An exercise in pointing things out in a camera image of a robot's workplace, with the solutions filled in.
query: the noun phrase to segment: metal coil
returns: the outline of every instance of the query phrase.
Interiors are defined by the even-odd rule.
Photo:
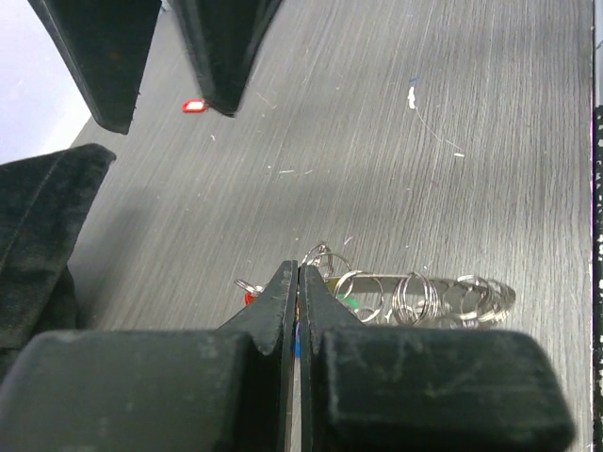
[[[334,276],[335,258],[347,270],[343,276]],[[479,276],[450,280],[415,272],[385,275],[354,270],[325,242],[313,247],[301,262],[317,267],[333,296],[367,324],[487,329],[503,321],[515,303],[511,287]],[[263,290],[242,280],[235,283],[253,297]],[[353,294],[377,297],[364,305],[351,305],[346,300]]]

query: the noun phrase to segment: black cloth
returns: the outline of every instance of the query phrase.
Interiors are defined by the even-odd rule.
[[[75,328],[67,262],[113,160],[90,144],[0,166],[0,379],[33,335]]]

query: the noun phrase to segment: metal wire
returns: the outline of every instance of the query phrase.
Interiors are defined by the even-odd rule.
[[[343,276],[334,276],[334,258],[345,266]],[[367,324],[487,329],[503,321],[515,303],[511,287],[479,276],[449,280],[414,272],[384,275],[354,270],[325,242],[308,251],[301,263],[317,267],[334,297]],[[235,283],[254,297],[263,290],[242,280]],[[346,302],[352,294],[378,297],[376,303],[352,306]]]

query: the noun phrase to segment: wood grain surface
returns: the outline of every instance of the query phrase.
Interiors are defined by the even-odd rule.
[[[364,269],[496,278],[587,450],[591,2],[287,0],[236,120],[181,113],[198,93],[172,21],[130,135],[77,140],[118,155],[71,262],[89,324],[217,327],[235,278],[319,240]]]

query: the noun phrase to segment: red tag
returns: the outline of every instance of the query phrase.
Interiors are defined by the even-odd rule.
[[[245,292],[245,306],[249,306],[253,303],[254,300],[255,297],[252,294],[250,294],[249,292]]]
[[[207,104],[203,99],[191,99],[182,104],[184,113],[203,113],[207,109]]]

